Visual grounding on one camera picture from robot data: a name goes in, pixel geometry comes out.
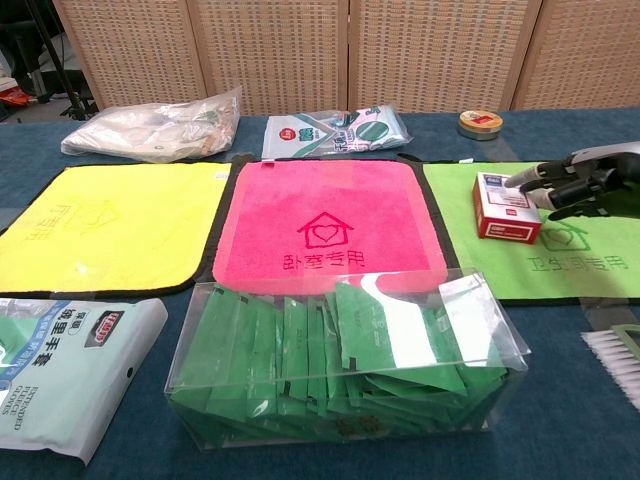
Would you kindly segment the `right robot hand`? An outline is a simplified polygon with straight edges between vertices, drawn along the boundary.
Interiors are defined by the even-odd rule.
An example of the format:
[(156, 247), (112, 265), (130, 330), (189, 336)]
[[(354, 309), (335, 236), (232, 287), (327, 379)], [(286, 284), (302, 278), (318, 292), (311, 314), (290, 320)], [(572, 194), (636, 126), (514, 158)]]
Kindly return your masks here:
[(639, 143), (589, 147), (563, 160), (542, 162), (510, 176), (548, 219), (639, 217)]

